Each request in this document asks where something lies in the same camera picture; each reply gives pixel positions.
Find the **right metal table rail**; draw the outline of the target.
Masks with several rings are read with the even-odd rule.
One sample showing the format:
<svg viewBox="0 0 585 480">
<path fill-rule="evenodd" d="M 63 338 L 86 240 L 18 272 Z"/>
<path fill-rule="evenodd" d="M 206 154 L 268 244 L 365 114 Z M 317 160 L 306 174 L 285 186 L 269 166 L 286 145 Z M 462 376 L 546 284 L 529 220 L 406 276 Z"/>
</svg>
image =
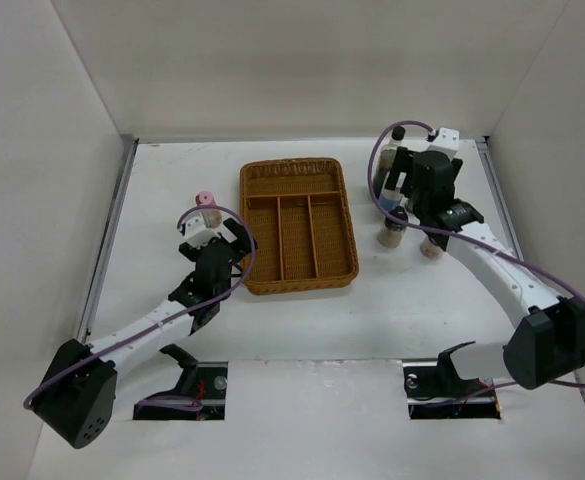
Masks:
<svg viewBox="0 0 585 480">
<path fill-rule="evenodd" d="M 508 210 L 505 197 L 497 176 L 497 172 L 492 160 L 490 148 L 489 148 L 489 136 L 481 137 L 476 141 L 479 156 L 483 165 L 483 169 L 487 176 L 488 184 L 492 193 L 492 197 L 496 203 L 496 209 L 500 218 L 500 222 L 503 226 L 504 234 L 506 237 L 506 244 L 513 250 L 513 255 L 519 259 L 523 259 L 523 253 L 518 241 L 514 225 L 511 219 L 510 212 Z"/>
</svg>

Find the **pink lid spice jar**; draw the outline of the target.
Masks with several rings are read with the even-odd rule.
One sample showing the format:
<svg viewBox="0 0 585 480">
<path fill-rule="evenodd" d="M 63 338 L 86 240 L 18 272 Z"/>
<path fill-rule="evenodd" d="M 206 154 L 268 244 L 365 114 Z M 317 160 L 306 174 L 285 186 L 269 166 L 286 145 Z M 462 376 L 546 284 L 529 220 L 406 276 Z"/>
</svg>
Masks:
<svg viewBox="0 0 585 480">
<path fill-rule="evenodd" d="M 198 210 L 193 217 L 192 223 L 203 225 L 206 228 L 216 229 L 221 226 L 223 217 L 220 210 L 215 208 L 216 201 L 209 191 L 200 191 L 195 196 L 197 206 L 206 206 L 206 209 Z"/>
</svg>

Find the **brown wicker divided basket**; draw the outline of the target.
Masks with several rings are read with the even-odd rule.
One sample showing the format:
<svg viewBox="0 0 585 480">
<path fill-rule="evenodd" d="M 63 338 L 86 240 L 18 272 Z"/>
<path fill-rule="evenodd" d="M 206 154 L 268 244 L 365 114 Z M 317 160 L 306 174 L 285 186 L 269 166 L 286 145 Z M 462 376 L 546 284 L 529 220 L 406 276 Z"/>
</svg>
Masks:
<svg viewBox="0 0 585 480">
<path fill-rule="evenodd" d="M 359 272 L 341 164 L 329 157 L 252 162 L 240 170 L 240 214 L 257 243 L 254 295 L 343 288 Z"/>
</svg>

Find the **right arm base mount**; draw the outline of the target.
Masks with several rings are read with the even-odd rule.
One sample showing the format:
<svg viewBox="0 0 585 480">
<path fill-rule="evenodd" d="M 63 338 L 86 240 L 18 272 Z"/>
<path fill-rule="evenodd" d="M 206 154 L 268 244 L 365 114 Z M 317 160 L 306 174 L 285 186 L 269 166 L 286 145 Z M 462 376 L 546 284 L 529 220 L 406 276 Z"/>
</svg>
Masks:
<svg viewBox="0 0 585 480">
<path fill-rule="evenodd" d="M 494 382 L 462 379 L 452 363 L 451 354 L 468 345 L 443 350 L 435 359 L 402 364 L 411 420 L 501 419 Z"/>
</svg>

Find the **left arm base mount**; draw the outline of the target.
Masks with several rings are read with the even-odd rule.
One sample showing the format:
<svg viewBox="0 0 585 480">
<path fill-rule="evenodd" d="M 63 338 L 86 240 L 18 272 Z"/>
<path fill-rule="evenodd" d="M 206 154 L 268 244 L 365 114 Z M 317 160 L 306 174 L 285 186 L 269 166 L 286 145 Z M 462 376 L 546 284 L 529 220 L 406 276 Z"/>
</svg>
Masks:
<svg viewBox="0 0 585 480">
<path fill-rule="evenodd" d="M 169 390 L 159 391 L 134 404 L 135 421 L 222 421 L 226 413 L 229 364 L 201 362 L 171 344 L 160 352 L 171 357 L 181 374 Z"/>
</svg>

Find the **small red label spice jar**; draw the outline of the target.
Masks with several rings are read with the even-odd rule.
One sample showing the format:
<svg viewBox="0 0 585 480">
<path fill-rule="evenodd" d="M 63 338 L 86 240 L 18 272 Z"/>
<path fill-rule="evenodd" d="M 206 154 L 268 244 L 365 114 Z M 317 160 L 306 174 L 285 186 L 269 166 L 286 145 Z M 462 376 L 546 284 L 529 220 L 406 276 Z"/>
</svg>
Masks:
<svg viewBox="0 0 585 480">
<path fill-rule="evenodd" d="M 443 254 L 444 250 L 437 245 L 433 240 L 426 236 L 419 245 L 420 252 L 430 260 L 438 260 Z"/>
</svg>

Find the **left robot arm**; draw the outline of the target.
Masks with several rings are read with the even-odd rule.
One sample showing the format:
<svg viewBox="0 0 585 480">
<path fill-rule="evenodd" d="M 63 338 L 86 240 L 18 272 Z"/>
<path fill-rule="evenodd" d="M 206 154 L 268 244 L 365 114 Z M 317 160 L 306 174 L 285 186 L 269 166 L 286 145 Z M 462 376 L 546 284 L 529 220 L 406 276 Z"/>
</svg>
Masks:
<svg viewBox="0 0 585 480">
<path fill-rule="evenodd" d="M 150 313 L 88 344 L 70 339 L 56 351 L 25 409 L 33 412 L 74 449 L 93 442 L 108 425 L 118 382 L 161 350 L 195 334 L 220 311 L 221 303 L 245 280 L 257 242 L 240 219 L 223 227 L 233 239 L 192 221 L 180 225 L 180 253 L 194 269 Z"/>
</svg>

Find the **black cap brown spice bottle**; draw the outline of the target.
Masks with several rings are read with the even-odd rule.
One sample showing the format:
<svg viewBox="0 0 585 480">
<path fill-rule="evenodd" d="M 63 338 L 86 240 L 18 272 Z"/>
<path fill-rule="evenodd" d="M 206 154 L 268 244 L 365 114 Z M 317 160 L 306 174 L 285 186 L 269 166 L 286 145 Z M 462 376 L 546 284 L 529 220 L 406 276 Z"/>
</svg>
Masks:
<svg viewBox="0 0 585 480">
<path fill-rule="evenodd" d="M 381 225 L 377 240 L 383 247 L 394 249 L 400 245 L 403 239 L 409 217 L 402 206 L 391 210 L 390 215 L 399 219 L 399 222 L 386 218 Z"/>
</svg>

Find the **left metal table rail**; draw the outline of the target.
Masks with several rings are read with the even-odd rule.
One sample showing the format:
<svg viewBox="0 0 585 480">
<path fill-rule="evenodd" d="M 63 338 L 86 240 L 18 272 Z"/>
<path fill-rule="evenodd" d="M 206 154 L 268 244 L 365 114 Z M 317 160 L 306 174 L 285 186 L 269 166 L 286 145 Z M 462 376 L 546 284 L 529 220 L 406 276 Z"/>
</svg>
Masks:
<svg viewBox="0 0 585 480">
<path fill-rule="evenodd" d="M 139 139 L 130 134 L 121 135 L 120 138 L 123 143 L 123 154 L 114 183 L 103 234 L 99 243 L 96 263 L 92 271 L 89 288 L 74 335 L 79 341 L 85 341 L 91 335 L 93 329 L 96 311 L 139 144 Z"/>
</svg>

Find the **tall dark sauce bottle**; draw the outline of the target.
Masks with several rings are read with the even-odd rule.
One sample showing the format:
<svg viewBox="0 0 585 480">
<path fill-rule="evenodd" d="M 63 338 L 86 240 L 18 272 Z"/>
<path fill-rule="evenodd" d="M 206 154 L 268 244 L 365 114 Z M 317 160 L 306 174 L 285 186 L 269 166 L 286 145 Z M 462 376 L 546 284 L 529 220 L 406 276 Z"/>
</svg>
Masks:
<svg viewBox="0 0 585 480">
<path fill-rule="evenodd" d="M 385 185 L 386 177 L 391 171 L 396 151 L 402 146 L 406 130 L 403 126 L 395 127 L 391 132 L 390 140 L 381 148 L 378 163 L 373 175 L 373 191 L 379 197 Z"/>
</svg>

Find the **metal table rail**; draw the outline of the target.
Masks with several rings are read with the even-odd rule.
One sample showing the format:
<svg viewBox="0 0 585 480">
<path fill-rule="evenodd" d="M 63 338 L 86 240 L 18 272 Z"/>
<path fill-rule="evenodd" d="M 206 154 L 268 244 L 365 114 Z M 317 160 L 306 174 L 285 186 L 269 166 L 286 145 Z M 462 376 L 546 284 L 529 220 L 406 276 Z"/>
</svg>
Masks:
<svg viewBox="0 0 585 480">
<path fill-rule="evenodd" d="M 96 311 L 139 144 L 139 139 L 130 134 L 121 135 L 120 138 L 123 143 L 123 154 L 114 183 L 103 234 L 99 243 L 96 263 L 92 271 L 89 288 L 74 335 L 79 341 L 85 341 L 91 335 L 93 329 Z"/>
<path fill-rule="evenodd" d="M 497 176 L 497 172 L 492 160 L 490 148 L 489 148 L 489 136 L 481 137 L 476 141 L 479 156 L 483 165 L 483 169 L 487 176 L 488 184 L 492 193 L 492 197 L 496 203 L 496 209 L 500 218 L 500 222 L 503 226 L 504 234 L 506 237 L 506 244 L 513 250 L 513 255 L 519 259 L 523 259 L 523 253 L 518 241 L 514 225 L 511 219 L 510 212 L 508 210 L 505 197 Z"/>
</svg>

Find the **blue label silver cap jar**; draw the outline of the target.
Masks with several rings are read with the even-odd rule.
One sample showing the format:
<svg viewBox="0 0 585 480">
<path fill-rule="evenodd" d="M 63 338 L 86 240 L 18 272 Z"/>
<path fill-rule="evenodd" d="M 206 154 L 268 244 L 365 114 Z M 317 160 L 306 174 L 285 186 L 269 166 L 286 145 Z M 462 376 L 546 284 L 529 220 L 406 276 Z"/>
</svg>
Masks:
<svg viewBox="0 0 585 480">
<path fill-rule="evenodd" d="M 399 189 L 383 188 L 378 197 L 379 204 L 384 211 L 391 212 L 402 204 L 404 195 Z"/>
</svg>

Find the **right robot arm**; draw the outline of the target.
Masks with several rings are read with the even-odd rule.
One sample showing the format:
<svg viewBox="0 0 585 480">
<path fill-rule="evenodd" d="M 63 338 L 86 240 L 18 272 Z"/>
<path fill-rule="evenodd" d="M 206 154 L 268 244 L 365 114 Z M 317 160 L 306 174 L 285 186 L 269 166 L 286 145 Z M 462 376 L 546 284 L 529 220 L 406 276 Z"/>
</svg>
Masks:
<svg viewBox="0 0 585 480">
<path fill-rule="evenodd" d="M 513 333 L 495 343 L 470 341 L 453 348 L 436 370 L 436 384 L 455 396 L 475 377 L 509 378 L 533 390 L 585 366 L 585 303 L 560 295 L 530 268 L 511 258 L 482 214 L 455 196 L 459 159 L 428 149 L 400 147 L 388 177 L 401 181 L 427 239 L 424 253 L 445 252 L 459 261 L 492 295 Z"/>
</svg>

